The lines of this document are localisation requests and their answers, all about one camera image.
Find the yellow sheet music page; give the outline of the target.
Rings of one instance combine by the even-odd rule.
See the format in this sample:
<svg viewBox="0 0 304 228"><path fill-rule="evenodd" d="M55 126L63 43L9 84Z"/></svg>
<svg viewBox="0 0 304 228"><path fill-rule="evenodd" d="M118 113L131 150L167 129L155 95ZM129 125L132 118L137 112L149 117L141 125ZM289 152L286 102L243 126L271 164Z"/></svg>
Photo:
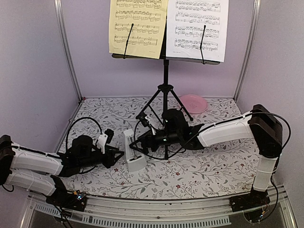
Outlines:
<svg viewBox="0 0 304 228"><path fill-rule="evenodd" d="M110 1L109 52L159 59L167 7L167 0Z"/></svg>

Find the right aluminium corner post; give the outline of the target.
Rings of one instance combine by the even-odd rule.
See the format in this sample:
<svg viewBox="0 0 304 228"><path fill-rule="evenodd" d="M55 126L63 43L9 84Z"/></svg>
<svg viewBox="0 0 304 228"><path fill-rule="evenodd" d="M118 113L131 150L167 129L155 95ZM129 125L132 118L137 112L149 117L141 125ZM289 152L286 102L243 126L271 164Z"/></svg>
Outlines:
<svg viewBox="0 0 304 228"><path fill-rule="evenodd" d="M245 49L245 55L244 55L243 63L241 66L239 78L237 81L237 87L235 89L235 93L234 93L234 97L233 97L233 99L236 103L238 102L238 100L240 98L241 90L242 90L242 87L245 82L247 67L248 67L248 64L250 61L250 54L251 54L251 50L253 47L256 29L257 29L257 25L258 25L260 7L261 7L261 0L254 0L251 22L250 22L250 27L249 27L249 35L248 35L248 40L247 40L247 46Z"/></svg>

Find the white metronome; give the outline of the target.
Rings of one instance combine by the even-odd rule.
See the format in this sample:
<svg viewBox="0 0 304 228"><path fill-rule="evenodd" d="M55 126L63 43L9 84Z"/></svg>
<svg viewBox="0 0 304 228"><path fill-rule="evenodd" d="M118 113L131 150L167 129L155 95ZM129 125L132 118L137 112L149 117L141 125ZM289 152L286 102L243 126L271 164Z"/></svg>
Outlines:
<svg viewBox="0 0 304 228"><path fill-rule="evenodd" d="M133 142L133 129L127 129L123 132L125 144L125 160L129 172L140 171L146 167L147 161L143 154L136 153L136 150L130 147Z"/></svg>

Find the aluminium front rail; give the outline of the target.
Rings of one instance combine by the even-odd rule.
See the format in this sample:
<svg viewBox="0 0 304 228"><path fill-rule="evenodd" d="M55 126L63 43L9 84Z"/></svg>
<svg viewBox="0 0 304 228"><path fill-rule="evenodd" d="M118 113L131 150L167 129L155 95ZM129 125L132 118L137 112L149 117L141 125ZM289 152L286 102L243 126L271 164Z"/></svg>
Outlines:
<svg viewBox="0 0 304 228"><path fill-rule="evenodd" d="M230 196L205 199L139 200L89 196L83 212L68 211L63 223L55 207L31 193L23 228L295 228L297 222L283 185L268 189L270 204L263 220L259 208L234 211Z"/></svg>

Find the floral patterned table cloth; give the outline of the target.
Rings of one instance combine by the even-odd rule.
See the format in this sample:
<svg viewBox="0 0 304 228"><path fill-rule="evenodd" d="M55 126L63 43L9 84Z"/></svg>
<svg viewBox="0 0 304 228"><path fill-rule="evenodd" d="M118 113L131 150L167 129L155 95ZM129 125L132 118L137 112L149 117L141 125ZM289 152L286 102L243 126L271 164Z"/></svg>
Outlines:
<svg viewBox="0 0 304 228"><path fill-rule="evenodd" d="M135 129L136 135L146 131L137 123L136 115L147 102L147 97L86 99L60 152L65 152L78 136L97 139L100 131L106 129L114 132L111 145L124 150L125 130ZM62 182L68 190L90 195L145 200L208 198L250 191L259 160L253 139L223 142L184 153L178 153L178 149L179 145L171 146L171 158L165 160L164 148L159 148L151 153L140 171L129 172L125 158L121 158L109 169L103 165L86 168Z"/></svg>

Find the white sheet music page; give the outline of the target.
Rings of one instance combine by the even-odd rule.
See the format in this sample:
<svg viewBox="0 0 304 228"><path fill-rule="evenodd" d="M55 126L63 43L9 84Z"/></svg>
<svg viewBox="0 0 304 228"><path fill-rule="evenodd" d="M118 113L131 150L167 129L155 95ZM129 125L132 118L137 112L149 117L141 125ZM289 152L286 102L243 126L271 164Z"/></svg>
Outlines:
<svg viewBox="0 0 304 228"><path fill-rule="evenodd" d="M166 56L224 62L229 1L170 0Z"/></svg>

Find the black perforated music stand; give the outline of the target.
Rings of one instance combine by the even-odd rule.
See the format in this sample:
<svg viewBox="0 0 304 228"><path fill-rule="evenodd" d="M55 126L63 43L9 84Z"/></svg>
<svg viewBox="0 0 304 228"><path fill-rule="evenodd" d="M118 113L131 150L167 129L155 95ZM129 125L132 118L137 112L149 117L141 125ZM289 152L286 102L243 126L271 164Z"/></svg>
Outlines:
<svg viewBox="0 0 304 228"><path fill-rule="evenodd" d="M131 24L131 27L129 29L129 34L127 36L127 38L121 38L121 39L125 39L126 43L125 43L125 50L124 50L124 54L120 55L120 54L112 54L112 57L114 58L140 58L140 57L136 57L136 56L126 56L126 51L127 51L127 47L129 43L132 43L133 41L129 41L130 37L131 37L131 32L134 28L134 23ZM190 118L191 121L193 121L193 118L191 117L190 113L187 111L187 109L184 107L184 105L182 104L182 102L180 101L180 99L177 97L176 93L173 90L173 86L168 84L169 81L169 59L168 57L166 57L166 28L167 25L165 26L165 31L164 31L164 38L162 41L162 47L161 47L161 53L160 53L160 59L163 59L163 66L164 66L164 70L163 70L163 84L158 85L158 90L156 91L156 93L152 96L152 98L149 100L149 102L144 106L144 108L140 111L140 112L144 112L148 107L150 108L150 110L154 113L154 115L157 117L157 119L159 120L159 122L162 124L162 126L165 126L166 121L165 120L161 120L159 118L159 116L155 113L154 109L151 107L151 103L152 101L154 101L154 99L158 96L158 94L160 92L163 93L163 113L168 111L168 94L171 93L174 98L176 99L176 101L179 103L179 105L181 105L180 110L184 110L187 114L187 116ZM199 50L201 52L201 62L205 65L207 62L205 61L204 57L203 57L203 52L202 52L202 42L203 42L203 38L205 35L205 30L206 30L206 25L203 26L203 28L201 29L201 40L199 42ZM136 137L136 130L137 130L137 126L140 123L140 121L138 121L138 123L135 126L134 129L134 137ZM149 155L149 149L147 150L147 154L145 154L147 157L152 158L152 159L156 159L156 160L168 160L169 158L171 158L172 156L176 155L177 153L179 153L179 150L177 152L174 152L173 155L171 155L171 157L168 155L168 146L165 145L165 155L164 158L158 158L158 157L153 157L151 155Z"/></svg>

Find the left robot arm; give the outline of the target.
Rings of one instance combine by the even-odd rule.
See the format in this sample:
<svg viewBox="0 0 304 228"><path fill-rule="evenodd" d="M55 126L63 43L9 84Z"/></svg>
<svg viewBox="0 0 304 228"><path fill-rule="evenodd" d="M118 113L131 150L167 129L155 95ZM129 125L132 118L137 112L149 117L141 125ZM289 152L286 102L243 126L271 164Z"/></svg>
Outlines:
<svg viewBox="0 0 304 228"><path fill-rule="evenodd" d="M11 137L0 138L0 183L52 196L60 206L67 206L71 197L65 192L62 177L79 174L81 169L103 165L114 166L124 152L107 144L108 136L101 134L97 144L87 135L72 141L66 153L52 155L13 143Z"/></svg>

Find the pink plastic plate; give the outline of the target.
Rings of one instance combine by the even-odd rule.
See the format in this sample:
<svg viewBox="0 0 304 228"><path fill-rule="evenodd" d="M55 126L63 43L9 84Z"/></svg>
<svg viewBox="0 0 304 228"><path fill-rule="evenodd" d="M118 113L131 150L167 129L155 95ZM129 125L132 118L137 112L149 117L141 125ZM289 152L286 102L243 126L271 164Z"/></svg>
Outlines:
<svg viewBox="0 0 304 228"><path fill-rule="evenodd" d="M208 108L207 100L198 95L183 95L180 101L190 114L201 114Z"/></svg>

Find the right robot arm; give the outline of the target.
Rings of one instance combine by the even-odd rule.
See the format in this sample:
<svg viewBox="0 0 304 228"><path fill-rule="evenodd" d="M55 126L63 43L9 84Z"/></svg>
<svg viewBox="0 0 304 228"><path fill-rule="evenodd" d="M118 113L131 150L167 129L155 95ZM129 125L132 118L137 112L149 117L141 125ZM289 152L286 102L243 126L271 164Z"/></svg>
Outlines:
<svg viewBox="0 0 304 228"><path fill-rule="evenodd" d="M130 148L147 155L150 151L157 151L160 146L173 144L179 144L186 150L200 150L218 143L254 139L260 159L252 192L246 195L245 201L249 207L256 207L263 201L272 172L283 150L283 127L277 115L258 104L241 116L208 126L189 126L184 114L178 109L165 111L162 118L163 129L151 127L130 143Z"/></svg>

